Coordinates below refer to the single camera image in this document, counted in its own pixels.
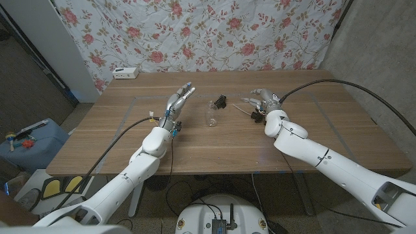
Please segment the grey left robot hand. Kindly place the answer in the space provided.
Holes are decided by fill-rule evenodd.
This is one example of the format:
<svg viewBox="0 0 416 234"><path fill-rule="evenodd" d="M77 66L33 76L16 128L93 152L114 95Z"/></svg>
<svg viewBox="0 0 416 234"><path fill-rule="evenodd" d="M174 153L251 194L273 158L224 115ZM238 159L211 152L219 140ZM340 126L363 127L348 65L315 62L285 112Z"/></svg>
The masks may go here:
<svg viewBox="0 0 416 234"><path fill-rule="evenodd" d="M191 82L184 84L175 94L172 94L166 104L166 109L159 121L159 126L170 131L174 127L174 122L181 113L187 99L194 93L195 87Z"/></svg>

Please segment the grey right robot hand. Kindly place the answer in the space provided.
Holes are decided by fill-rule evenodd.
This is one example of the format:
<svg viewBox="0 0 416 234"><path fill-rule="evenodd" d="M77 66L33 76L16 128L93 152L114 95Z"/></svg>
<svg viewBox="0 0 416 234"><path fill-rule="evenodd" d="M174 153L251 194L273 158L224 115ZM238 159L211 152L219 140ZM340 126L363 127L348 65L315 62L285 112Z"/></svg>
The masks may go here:
<svg viewBox="0 0 416 234"><path fill-rule="evenodd" d="M250 93L259 96L261 99L242 97L240 100L249 103L260 112L268 114L272 111L282 109L279 97L272 91L266 88L256 88Z"/></svg>

